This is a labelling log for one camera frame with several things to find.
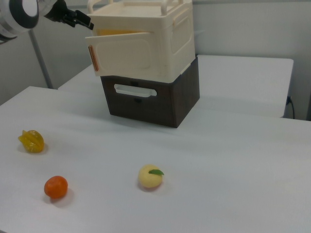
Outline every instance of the power cord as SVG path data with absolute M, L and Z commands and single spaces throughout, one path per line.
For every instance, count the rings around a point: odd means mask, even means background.
M 287 99 L 286 99 L 286 106 L 287 106 L 289 103 L 292 105 L 292 109 L 293 109 L 293 119 L 295 119 L 295 109 L 294 109 L 294 104 L 293 104 L 293 101 L 292 101 L 292 97 L 291 97 L 291 96 L 288 96 L 288 97 L 287 97 Z

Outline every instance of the green leaf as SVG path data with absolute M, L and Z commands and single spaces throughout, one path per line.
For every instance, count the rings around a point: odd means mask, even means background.
M 154 174 L 154 175 L 164 175 L 164 173 L 158 169 L 153 169 L 149 171 L 149 174 Z

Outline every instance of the crate door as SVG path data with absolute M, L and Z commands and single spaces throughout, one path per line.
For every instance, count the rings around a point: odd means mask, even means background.
M 157 73 L 154 33 L 128 33 L 87 37 L 96 76 L 142 78 Z

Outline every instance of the cream plastic crate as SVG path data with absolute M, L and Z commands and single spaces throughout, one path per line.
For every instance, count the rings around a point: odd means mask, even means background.
M 86 42 L 96 76 L 172 83 L 195 59 L 192 1 L 121 1 L 93 11 Z

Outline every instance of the toy fruit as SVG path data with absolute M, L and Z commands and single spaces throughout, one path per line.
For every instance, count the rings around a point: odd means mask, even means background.
M 154 188 L 162 183 L 163 172 L 158 167 L 147 164 L 143 166 L 138 173 L 138 180 L 145 188 Z
M 53 176 L 44 185 L 44 192 L 52 199 L 61 198 L 67 193 L 68 183 L 62 176 Z
M 44 148 L 43 137 L 36 130 L 29 130 L 28 132 L 23 130 L 22 136 L 19 136 L 18 139 L 28 152 L 39 153 Z

